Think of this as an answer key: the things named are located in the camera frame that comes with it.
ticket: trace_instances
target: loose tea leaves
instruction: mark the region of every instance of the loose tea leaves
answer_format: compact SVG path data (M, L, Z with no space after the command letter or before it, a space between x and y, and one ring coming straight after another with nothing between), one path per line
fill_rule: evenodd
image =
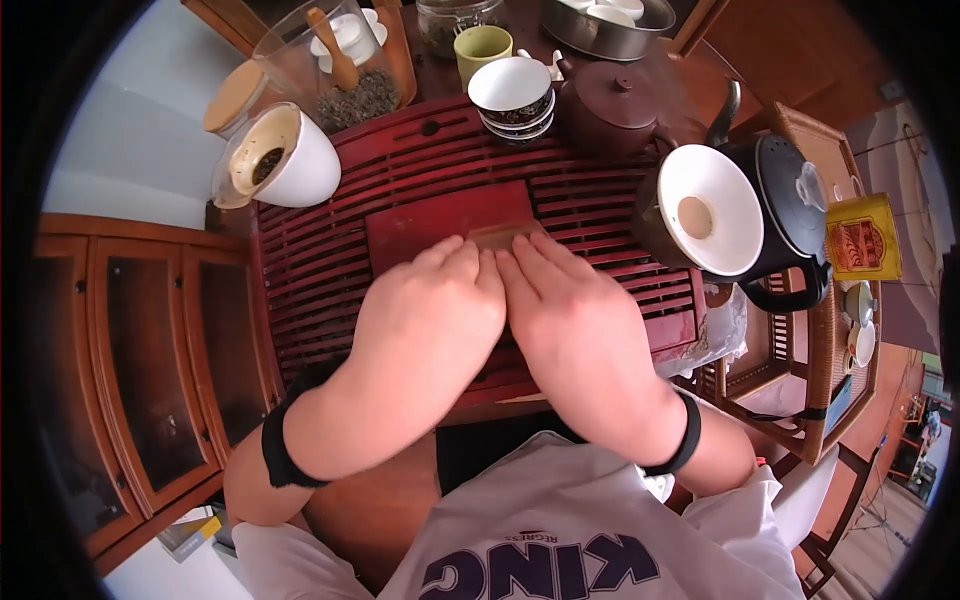
M474 15L473 24L493 25L501 29L507 28L506 21L496 14ZM463 31L463 26L457 27L457 19L438 18L429 21L425 30L422 26L420 27L420 39L423 40L423 45L434 56L442 59L455 59L457 55L453 52L453 40L457 38L461 31Z
M253 185L259 185L274 172L276 166L283 158L282 148L273 148L270 152L263 155L260 161L253 167Z
M380 70L360 73L353 91L333 89L317 101L320 128L327 135L392 112L400 101L400 92L390 76Z

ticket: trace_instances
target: white t-shirt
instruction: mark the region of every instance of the white t-shirt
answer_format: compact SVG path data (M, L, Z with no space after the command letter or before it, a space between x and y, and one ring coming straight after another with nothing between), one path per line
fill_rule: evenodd
M378 598L803 598L759 468L683 516L637 468L592 444L540 432L430 512ZM237 558L258 599L371 600L310 534L241 523Z

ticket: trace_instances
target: bamboo lid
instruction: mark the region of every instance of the bamboo lid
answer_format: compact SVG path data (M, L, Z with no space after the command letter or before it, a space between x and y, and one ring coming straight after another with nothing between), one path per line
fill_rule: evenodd
M218 132L229 125L248 106L251 98L260 93L264 79L263 70L253 60L233 69L206 106L204 130Z

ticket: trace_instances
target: teapot spout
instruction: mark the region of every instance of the teapot spout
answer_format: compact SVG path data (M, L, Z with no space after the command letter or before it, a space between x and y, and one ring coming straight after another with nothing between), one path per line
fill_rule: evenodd
M710 148L716 148L721 144L727 143L727 136L730 134L730 127L733 125L733 118L740 109L740 82L727 78L727 101L723 108L713 119L710 129L707 131L707 139L704 143Z

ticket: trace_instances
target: hand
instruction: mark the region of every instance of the hand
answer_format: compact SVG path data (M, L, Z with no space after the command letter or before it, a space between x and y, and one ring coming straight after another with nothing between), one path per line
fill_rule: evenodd
M459 235L378 277L349 358L284 419L294 463L337 479L422 437L483 368L503 333L505 302L492 252Z
M640 465L665 463L683 403L654 372L643 317L619 283L545 234L496 253L510 327L530 374L584 439Z
M506 311L492 252L454 235L373 283L347 370L381 381L384 401L432 426L483 368Z

